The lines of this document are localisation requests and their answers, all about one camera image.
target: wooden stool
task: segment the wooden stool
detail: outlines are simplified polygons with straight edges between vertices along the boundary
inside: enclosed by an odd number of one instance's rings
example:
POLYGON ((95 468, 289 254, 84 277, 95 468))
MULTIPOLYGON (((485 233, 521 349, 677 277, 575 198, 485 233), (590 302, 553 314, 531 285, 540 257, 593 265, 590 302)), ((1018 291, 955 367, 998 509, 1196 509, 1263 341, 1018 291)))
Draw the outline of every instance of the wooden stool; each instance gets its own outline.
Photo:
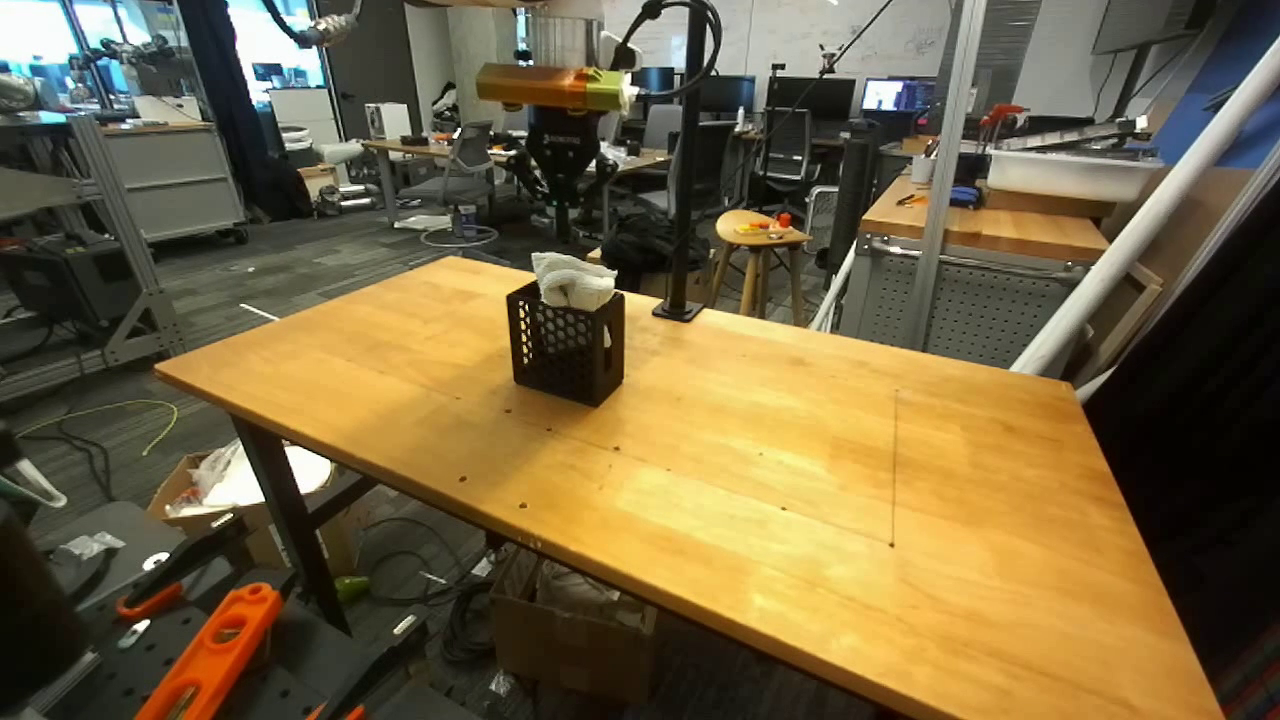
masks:
POLYGON ((719 235, 719 262, 709 285, 709 304, 719 298, 719 277, 728 267, 728 257, 748 254, 744 267, 744 291, 742 291, 742 314, 744 317, 765 317, 765 298, 768 298, 768 262, 773 254, 787 254, 793 265, 793 317, 805 325, 805 291, 802 291, 802 247, 808 235, 802 230, 784 230, 780 222, 748 207, 731 207, 715 222, 719 235))

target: gray floor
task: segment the gray floor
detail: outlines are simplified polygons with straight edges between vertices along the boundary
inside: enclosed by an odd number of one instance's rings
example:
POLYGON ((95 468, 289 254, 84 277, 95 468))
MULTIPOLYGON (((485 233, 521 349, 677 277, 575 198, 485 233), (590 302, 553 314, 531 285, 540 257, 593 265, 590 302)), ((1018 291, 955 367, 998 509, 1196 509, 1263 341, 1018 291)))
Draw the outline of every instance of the gray floor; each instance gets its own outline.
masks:
MULTIPOLYGON (((529 267, 529 254, 535 247, 582 254, 582 243, 566 247, 549 230, 531 225, 505 230, 502 239, 485 247, 459 247, 394 233, 381 216, 354 214, 339 222, 255 225, 250 230, 250 243, 163 243, 158 247, 158 267, 195 349, 263 325, 255 314, 292 317, 451 254, 529 267)), ((738 279, 728 279, 719 298, 719 304, 731 308, 738 279)), ((808 308, 817 302, 819 273, 808 265, 808 308)), ((24 349, 24 334, 34 328, 0 325, 0 349, 24 349)), ((87 472, 84 440, 109 449, 109 483, 122 501, 137 505, 153 501, 153 489, 179 457, 232 440, 216 410, 162 384, 147 366, 84 377, 16 410, 0 410, 0 418, 24 434, 29 457, 74 495, 74 509, 34 519, 35 538, 106 505, 106 489, 87 472)), ((354 625, 358 637, 377 637, 405 611, 396 591, 405 591, 405 575, 416 575, 416 568, 396 563, 396 550, 420 550, 412 563, 436 575, 459 575, 485 545, 475 528, 405 495, 377 493, 365 505, 377 519, 365 526, 362 568, 374 574, 377 601, 362 601, 354 625)), ((487 691, 493 661, 459 661, 448 653, 451 591, 420 596, 416 605, 426 605, 431 620, 431 688, 482 716, 874 716, 856 697, 681 620, 662 633, 652 702, 642 709, 549 688, 531 691, 529 684, 498 697, 487 691)))

